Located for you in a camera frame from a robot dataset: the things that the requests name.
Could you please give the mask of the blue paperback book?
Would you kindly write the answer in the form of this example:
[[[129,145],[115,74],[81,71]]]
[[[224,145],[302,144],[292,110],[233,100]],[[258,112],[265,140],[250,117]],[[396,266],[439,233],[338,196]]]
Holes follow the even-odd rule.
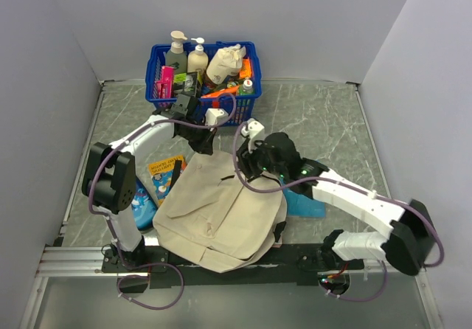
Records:
[[[325,204],[321,201],[297,194],[289,188],[282,192],[287,202],[288,216],[303,218],[324,218],[326,216]]]

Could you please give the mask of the beige canvas backpack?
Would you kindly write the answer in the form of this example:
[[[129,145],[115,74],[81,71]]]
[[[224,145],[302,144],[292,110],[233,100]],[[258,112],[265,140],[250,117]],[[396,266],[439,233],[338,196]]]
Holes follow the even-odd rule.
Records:
[[[153,218],[159,245],[193,263],[209,258],[249,259],[276,242],[287,203],[278,183],[235,175],[231,154],[195,154]]]

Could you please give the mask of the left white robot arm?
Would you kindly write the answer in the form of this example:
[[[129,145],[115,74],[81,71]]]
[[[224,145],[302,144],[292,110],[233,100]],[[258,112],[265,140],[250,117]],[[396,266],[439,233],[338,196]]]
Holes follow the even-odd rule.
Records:
[[[145,240],[131,206],[136,194],[136,162],[175,136],[186,139],[195,152],[211,154],[216,128],[231,116],[220,108],[209,108],[197,120],[199,105],[197,98],[181,94],[123,138],[90,147],[82,194],[88,198],[89,212],[104,217],[112,236],[112,255],[129,271],[140,270],[146,261]]]

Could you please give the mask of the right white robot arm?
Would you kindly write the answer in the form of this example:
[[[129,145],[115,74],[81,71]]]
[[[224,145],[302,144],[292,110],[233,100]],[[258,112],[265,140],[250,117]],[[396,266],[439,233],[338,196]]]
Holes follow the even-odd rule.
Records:
[[[322,244],[323,263],[337,269],[351,260],[386,261],[399,272],[415,276],[431,267],[427,259],[439,246],[437,231],[426,205],[387,198],[348,181],[335,170],[303,158],[283,132],[265,135],[244,126],[241,146],[233,147],[233,162],[245,187],[256,193],[269,190],[251,181],[271,174],[276,191],[289,189],[311,200],[334,206],[371,227],[369,232],[332,231]]]

